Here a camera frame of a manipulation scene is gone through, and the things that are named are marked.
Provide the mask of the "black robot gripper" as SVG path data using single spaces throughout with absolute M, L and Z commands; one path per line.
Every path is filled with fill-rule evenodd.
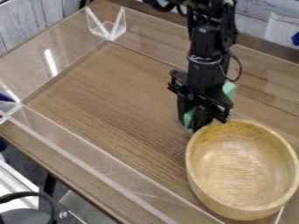
M 184 127 L 188 126 L 184 114 L 193 109 L 192 132 L 208 125 L 213 118 L 222 123 L 226 121 L 233 106 L 221 90 L 228 68 L 229 57 L 224 57 L 210 64 L 189 60 L 186 72 L 176 69 L 169 72 L 168 89 L 177 95 L 177 115 Z

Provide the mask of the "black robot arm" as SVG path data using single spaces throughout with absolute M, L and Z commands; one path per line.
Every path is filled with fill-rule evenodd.
M 190 132 L 212 121 L 225 123 L 233 108 L 234 83 L 229 62 L 237 58 L 230 47 L 238 35 L 234 23 L 237 0 L 142 0 L 160 12 L 177 10 L 186 18 L 190 47 L 188 69 L 169 72 L 168 89 L 177 95 L 181 125 Z

